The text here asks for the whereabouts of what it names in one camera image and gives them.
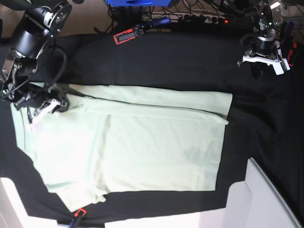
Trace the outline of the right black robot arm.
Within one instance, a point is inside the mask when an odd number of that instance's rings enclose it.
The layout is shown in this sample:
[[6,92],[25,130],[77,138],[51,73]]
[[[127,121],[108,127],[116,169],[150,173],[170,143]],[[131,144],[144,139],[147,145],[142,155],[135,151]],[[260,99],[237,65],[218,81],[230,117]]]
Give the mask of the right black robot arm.
[[[15,28],[10,48],[0,69],[0,98],[12,102],[17,110],[26,108],[28,123],[34,127],[48,113],[65,112],[69,101],[50,88],[62,76],[67,65],[65,50],[56,38],[72,11],[67,0],[2,0],[1,5],[24,15]],[[62,55],[57,74],[43,86],[31,83],[40,70],[38,58],[52,48]]]

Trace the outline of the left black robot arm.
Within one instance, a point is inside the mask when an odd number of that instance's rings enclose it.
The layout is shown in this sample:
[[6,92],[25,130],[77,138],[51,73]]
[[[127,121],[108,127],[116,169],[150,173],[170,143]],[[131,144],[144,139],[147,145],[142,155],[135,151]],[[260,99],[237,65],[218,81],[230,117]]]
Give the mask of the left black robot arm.
[[280,0],[254,0],[253,6],[257,13],[252,15],[254,28],[240,39],[241,44],[250,46],[237,62],[251,63],[258,67],[262,75],[265,67],[272,67],[276,75],[283,75],[290,66],[283,57],[281,46],[290,35],[289,25],[283,22]]

